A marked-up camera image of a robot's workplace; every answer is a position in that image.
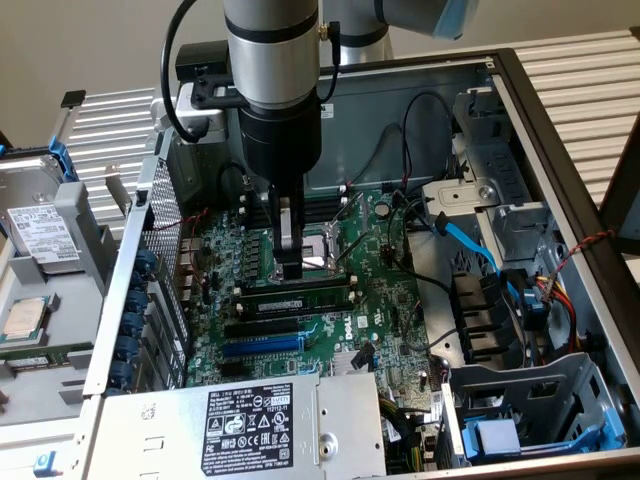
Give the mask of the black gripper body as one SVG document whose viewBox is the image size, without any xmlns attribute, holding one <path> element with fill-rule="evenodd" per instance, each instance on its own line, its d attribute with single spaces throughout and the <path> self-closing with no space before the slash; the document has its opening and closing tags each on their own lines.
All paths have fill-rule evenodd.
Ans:
<svg viewBox="0 0 640 480">
<path fill-rule="evenodd" d="M 238 110 L 245 160 L 274 186 L 292 186 L 322 151 L 321 105 L 315 94 L 285 109 Z"/>
</svg>

